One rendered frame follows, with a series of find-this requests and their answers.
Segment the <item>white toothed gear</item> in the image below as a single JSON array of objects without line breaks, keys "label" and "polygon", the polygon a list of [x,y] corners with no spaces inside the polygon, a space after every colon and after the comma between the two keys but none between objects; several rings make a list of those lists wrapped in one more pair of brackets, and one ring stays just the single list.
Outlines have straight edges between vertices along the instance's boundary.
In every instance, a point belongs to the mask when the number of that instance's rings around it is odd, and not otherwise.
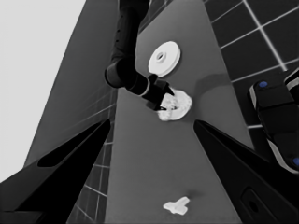
[{"label": "white toothed gear", "polygon": [[169,121],[172,116],[172,112],[167,110],[159,110],[157,114],[161,121]]},{"label": "white toothed gear", "polygon": [[165,107],[167,110],[179,109],[178,99],[176,96],[172,96],[172,95],[166,93],[161,102],[161,106]]}]

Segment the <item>large thick white disc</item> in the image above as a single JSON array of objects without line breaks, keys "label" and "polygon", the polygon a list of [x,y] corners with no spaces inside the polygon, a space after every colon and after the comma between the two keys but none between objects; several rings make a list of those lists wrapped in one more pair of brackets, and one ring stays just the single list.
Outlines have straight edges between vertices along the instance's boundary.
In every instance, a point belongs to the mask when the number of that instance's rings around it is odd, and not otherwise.
[{"label": "large thick white disc", "polygon": [[174,41],[161,44],[149,58],[148,69],[158,77],[171,73],[180,59],[180,48]]}]

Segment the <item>small white T-shaped piece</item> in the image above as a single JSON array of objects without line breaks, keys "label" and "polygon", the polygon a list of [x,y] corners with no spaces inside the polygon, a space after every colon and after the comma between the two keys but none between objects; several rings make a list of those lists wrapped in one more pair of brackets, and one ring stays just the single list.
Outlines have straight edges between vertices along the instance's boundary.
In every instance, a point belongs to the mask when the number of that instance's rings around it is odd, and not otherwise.
[{"label": "small white T-shaped piece", "polygon": [[184,196],[175,202],[165,203],[163,205],[163,208],[174,215],[184,216],[188,211],[187,204],[189,202],[190,202],[190,199],[188,197]]}]

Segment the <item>dark robot body block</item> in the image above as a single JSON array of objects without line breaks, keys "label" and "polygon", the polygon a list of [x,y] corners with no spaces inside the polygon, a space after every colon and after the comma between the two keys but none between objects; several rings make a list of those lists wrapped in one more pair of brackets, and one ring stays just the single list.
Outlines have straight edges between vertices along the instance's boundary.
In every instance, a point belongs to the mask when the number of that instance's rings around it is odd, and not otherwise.
[{"label": "dark robot body block", "polygon": [[299,175],[299,66],[256,81],[248,97],[278,165]]}]

